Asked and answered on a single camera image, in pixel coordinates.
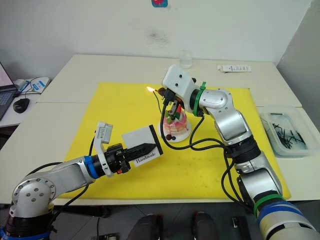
flame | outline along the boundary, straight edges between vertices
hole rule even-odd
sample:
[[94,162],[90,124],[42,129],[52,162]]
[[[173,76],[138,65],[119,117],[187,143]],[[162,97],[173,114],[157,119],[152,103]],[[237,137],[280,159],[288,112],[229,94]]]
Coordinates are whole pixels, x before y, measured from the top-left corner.
[[148,91],[150,91],[150,92],[154,92],[154,91],[155,91],[155,89],[154,89],[154,88],[149,87],[149,86],[147,86],[147,87],[146,87],[146,89],[148,89]]

yellow surface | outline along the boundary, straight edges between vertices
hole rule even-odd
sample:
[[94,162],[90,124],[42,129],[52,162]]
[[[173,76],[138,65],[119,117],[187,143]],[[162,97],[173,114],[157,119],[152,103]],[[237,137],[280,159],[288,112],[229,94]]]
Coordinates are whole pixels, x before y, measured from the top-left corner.
[[[100,82],[92,98],[74,141],[65,160],[87,155],[98,121],[113,125],[110,145],[122,143],[122,134],[153,124],[155,129],[160,121],[157,101],[146,87],[155,89],[160,85]],[[290,192],[285,184],[273,151],[260,121],[257,109],[247,88],[226,88],[233,96],[235,107],[242,112],[249,124],[261,150],[265,152],[275,173],[278,175],[283,196],[289,198]],[[199,117],[188,114],[194,128]],[[204,151],[173,150],[167,147],[158,133],[164,154],[139,167],[132,168],[125,174],[103,176],[91,184],[82,196],[90,199],[227,199],[221,188],[221,176],[226,169],[223,150],[213,148]],[[197,130],[194,140],[217,138],[214,121],[209,116]],[[189,140],[176,143],[185,146]],[[237,173],[232,169],[232,178],[237,186]],[[225,180],[226,189],[231,193],[229,181]],[[75,192],[63,197],[71,198]]]

green zip tie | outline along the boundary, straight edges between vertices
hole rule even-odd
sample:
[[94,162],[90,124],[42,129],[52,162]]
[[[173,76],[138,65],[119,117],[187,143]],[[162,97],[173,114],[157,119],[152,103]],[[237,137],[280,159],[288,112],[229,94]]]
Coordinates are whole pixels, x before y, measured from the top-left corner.
[[264,202],[266,202],[266,201],[268,201],[268,200],[270,200],[270,199],[282,199],[282,200],[285,201],[284,197],[281,196],[281,195],[279,195],[279,194],[277,194],[277,193],[264,196],[264,197],[260,198],[260,199],[255,203],[255,205],[254,205],[253,212],[254,212],[254,215],[255,215],[255,216],[257,216],[257,209],[258,209],[258,207],[259,207],[262,203],[264,203]]
[[204,92],[204,90],[206,89],[206,82],[204,81],[200,87],[200,90],[198,91],[196,97],[195,97],[195,101],[194,101],[194,107],[193,107],[193,115],[195,115],[196,117],[199,117],[197,112],[198,112],[198,105],[199,105],[199,100],[201,97],[201,94]]

cable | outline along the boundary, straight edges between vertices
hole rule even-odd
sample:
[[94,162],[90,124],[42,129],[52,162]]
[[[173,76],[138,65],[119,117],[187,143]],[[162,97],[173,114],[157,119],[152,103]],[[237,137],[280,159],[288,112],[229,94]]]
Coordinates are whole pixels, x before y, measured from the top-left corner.
[[91,156],[91,153],[92,153],[92,148],[94,146],[94,140],[95,140],[95,137],[92,138],[92,141],[91,141],[91,144],[90,144],[90,149],[89,149],[89,154],[88,156]]
[[56,211],[56,213],[53,215],[53,217],[51,218],[49,224],[48,224],[48,229],[51,230],[51,225],[52,223],[56,220],[56,218],[58,217],[58,215],[67,207],[69,206],[71,203],[73,203],[76,199],[78,199],[82,194],[84,194],[87,189],[89,188],[89,185],[86,185],[84,187],[84,189],[74,198],[72,198],[71,200],[69,200],[65,205],[63,205],[58,211]]
[[154,96],[155,96],[155,98],[156,98],[156,101],[158,102],[158,108],[159,108],[159,112],[160,112],[160,114],[161,114],[162,112],[161,112],[161,108],[160,108],[160,103],[159,103],[158,96],[157,96],[157,94],[155,93],[155,91],[152,91],[152,92],[153,92],[153,94],[154,94]]
[[[198,122],[198,124],[195,126],[195,128],[193,129],[191,135],[190,135],[190,139],[189,139],[189,144],[192,144],[192,139],[197,131],[197,129],[199,128],[199,126],[202,124],[202,122],[205,120],[205,116],[202,115],[200,121]],[[216,145],[210,145],[210,146],[205,146],[205,147],[200,147],[200,148],[196,148],[196,147],[193,147],[191,146],[190,148],[192,150],[195,150],[195,151],[202,151],[202,150],[207,150],[207,149],[212,149],[212,148],[224,148],[224,144],[222,141],[216,139],[216,138],[206,138],[208,141],[214,141],[214,142],[217,142],[219,144],[216,144]]]
[[44,169],[44,168],[46,168],[46,167],[50,167],[50,166],[58,165],[58,164],[62,164],[62,162],[61,162],[61,161],[57,161],[57,162],[47,163],[47,164],[45,164],[45,165],[42,165],[42,166],[37,167],[35,170],[32,170],[31,172],[29,172],[28,175],[34,174],[35,172],[38,172],[39,170]]
[[[224,158],[224,162],[225,162],[225,166],[226,166],[226,168],[228,168],[229,167],[229,163],[228,163],[228,159],[227,159],[227,152],[226,151],[223,151],[223,158]],[[235,186],[234,186],[234,183],[232,182],[232,177],[231,177],[231,173],[230,173],[230,171],[228,171],[228,178],[229,178],[229,182],[230,182],[230,186],[231,186],[231,188],[232,188],[232,190],[233,190],[233,193],[234,193],[234,195],[236,196],[236,198],[239,200],[239,202],[241,202],[241,203],[243,203],[244,201],[241,199],[241,197],[239,196],[239,194],[238,194],[238,192],[237,192],[237,190],[236,190],[236,188],[235,188]]]
[[99,222],[100,217],[98,217],[98,220],[96,221],[96,239],[99,239]]
[[[166,108],[167,108],[167,103],[163,103],[163,108],[162,108],[162,114],[161,114],[161,120],[160,120],[160,132],[161,132],[161,137],[164,141],[164,143],[171,149],[174,149],[174,150],[184,150],[184,149],[188,149],[188,148],[191,148],[192,146],[194,145],[197,145],[199,143],[203,143],[205,141],[212,141],[212,139],[214,138],[204,138],[204,139],[201,139],[201,140],[198,140],[198,141],[195,141],[189,145],[186,145],[186,146],[172,146],[166,139],[166,136],[164,134],[164,119],[165,119],[165,112],[166,112]],[[224,145],[215,145],[215,146],[207,146],[207,147],[202,147],[201,150],[206,150],[206,149],[210,149],[210,148],[225,148]]]
[[228,197],[230,200],[234,201],[236,204],[242,206],[243,208],[245,208],[246,210],[248,210],[250,213],[253,214],[253,210],[252,210],[250,207],[248,207],[245,203],[240,202],[240,201],[236,200],[234,197],[232,197],[232,196],[227,192],[227,190],[226,190],[226,188],[225,188],[225,183],[224,183],[225,177],[226,177],[227,173],[231,170],[231,168],[234,166],[234,164],[235,164],[235,161],[232,159],[231,164],[229,165],[229,167],[226,168],[226,170],[225,170],[224,173],[222,174],[222,177],[221,177],[221,187],[222,187],[222,190],[223,190],[224,194],[227,195],[227,197]]
[[41,92],[38,92],[38,91],[34,91],[32,90],[32,81],[35,80],[35,79],[38,79],[39,77],[35,77],[35,78],[32,78],[29,82],[30,84],[30,88],[27,90],[27,91],[23,91],[21,92],[18,96],[21,96],[21,95],[24,95],[24,98],[26,99],[26,95],[29,95],[30,93],[33,93],[33,94],[41,94]]

silver robotic arm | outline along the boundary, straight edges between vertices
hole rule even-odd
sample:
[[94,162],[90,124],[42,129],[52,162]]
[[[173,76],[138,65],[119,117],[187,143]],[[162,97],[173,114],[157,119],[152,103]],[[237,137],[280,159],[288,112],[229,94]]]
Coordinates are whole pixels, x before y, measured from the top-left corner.
[[158,144],[143,143],[123,149],[119,143],[105,150],[103,143],[109,143],[112,128],[105,122],[98,123],[92,142],[97,155],[81,156],[60,163],[51,170],[28,174],[13,190],[8,220],[0,229],[1,239],[48,238],[57,217],[53,214],[52,201],[55,198],[82,187],[88,188],[104,175],[112,177],[113,173],[126,173],[131,168],[130,161],[149,154],[156,147],[160,148]]
[[179,66],[172,65],[162,81],[166,88],[163,104],[174,102],[177,108],[179,103],[196,117],[203,113],[213,117],[227,157],[232,158],[239,174],[237,183],[243,200],[258,217],[263,237],[266,240],[320,240],[320,234],[303,214],[283,199],[281,183],[259,149],[244,116],[235,109],[231,93],[220,88],[206,89],[205,82],[202,86],[195,82]]

